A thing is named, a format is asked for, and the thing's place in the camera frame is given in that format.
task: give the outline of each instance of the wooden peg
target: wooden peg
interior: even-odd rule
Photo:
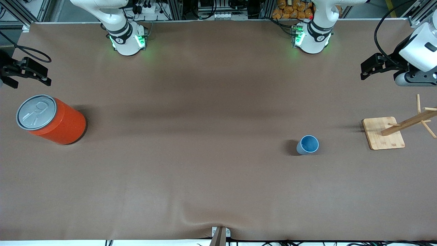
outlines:
[[[428,122],[431,122],[431,120],[430,119],[427,119],[427,120],[422,120],[424,123],[428,123]],[[397,124],[397,123],[387,123],[387,125],[389,125],[389,126],[396,126],[396,127],[400,127],[401,126],[401,124]]]
[[[428,120],[434,116],[437,116],[437,111],[425,111],[416,116],[413,116],[409,119],[406,119],[400,122],[400,126],[391,126],[383,131],[381,131],[382,136],[388,136],[405,128],[408,128],[412,125],[416,125],[417,123],[421,123],[421,121]]]
[[[431,130],[431,128],[425,123],[424,120],[422,120],[420,123],[426,128],[426,130],[433,136],[433,138],[437,138],[437,136],[434,134],[434,132]]]
[[[423,107],[423,109],[424,109],[424,110],[427,110],[427,111],[437,111],[436,108],[427,108],[427,107]]]
[[[416,101],[417,101],[417,114],[420,114],[422,111],[420,110],[420,95],[416,94]]]

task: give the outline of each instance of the red can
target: red can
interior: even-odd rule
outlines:
[[[72,144],[85,133],[83,114],[48,95],[27,99],[17,111],[19,127],[58,144]]]

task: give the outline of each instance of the silver lid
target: silver lid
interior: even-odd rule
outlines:
[[[38,130],[47,126],[55,115],[55,99],[47,95],[36,95],[18,108],[17,124],[25,130]]]

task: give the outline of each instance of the green led light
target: green led light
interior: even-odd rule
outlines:
[[[145,45],[144,37],[135,35],[135,39],[140,47],[144,47]]]
[[[115,44],[114,44],[114,40],[112,39],[112,37],[111,37],[111,36],[109,36],[109,39],[111,40],[111,43],[112,43],[112,47],[114,47],[114,49],[115,49]]]
[[[302,31],[301,34],[297,35],[295,45],[301,45],[304,37],[305,37],[305,32]]]

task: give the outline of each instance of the wooden mug tree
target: wooden mug tree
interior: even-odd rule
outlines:
[[[437,138],[434,132],[429,128],[427,122],[437,116],[437,107],[424,107],[424,112],[420,108],[420,96],[416,95],[417,115],[397,123],[394,117],[369,118],[363,120],[364,130],[366,131],[367,140],[372,150],[396,149],[405,147],[404,139],[400,130],[416,124],[422,124],[426,130]]]

